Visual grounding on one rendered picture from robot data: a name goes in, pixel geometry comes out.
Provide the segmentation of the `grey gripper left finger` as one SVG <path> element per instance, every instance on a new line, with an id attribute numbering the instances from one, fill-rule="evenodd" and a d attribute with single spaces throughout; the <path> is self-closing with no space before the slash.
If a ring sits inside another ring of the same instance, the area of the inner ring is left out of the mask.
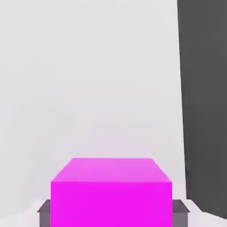
<path id="1" fill-rule="evenodd" d="M 12 227 L 50 227 L 50 199 L 35 201 L 14 219 Z"/>

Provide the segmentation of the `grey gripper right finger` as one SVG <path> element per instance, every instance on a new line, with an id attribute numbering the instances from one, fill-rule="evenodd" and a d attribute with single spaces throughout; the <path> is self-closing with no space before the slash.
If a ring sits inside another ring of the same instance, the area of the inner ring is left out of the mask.
<path id="1" fill-rule="evenodd" d="M 172 227 L 224 227 L 224 218 L 201 211 L 192 200 L 173 200 Z"/>

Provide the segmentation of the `small magenta cube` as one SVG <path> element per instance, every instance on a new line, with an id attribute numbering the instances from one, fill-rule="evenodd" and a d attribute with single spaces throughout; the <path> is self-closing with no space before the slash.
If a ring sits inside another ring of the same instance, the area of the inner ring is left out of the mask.
<path id="1" fill-rule="evenodd" d="M 51 227 L 172 227 L 172 182 L 150 158 L 74 158 L 51 181 Z"/>

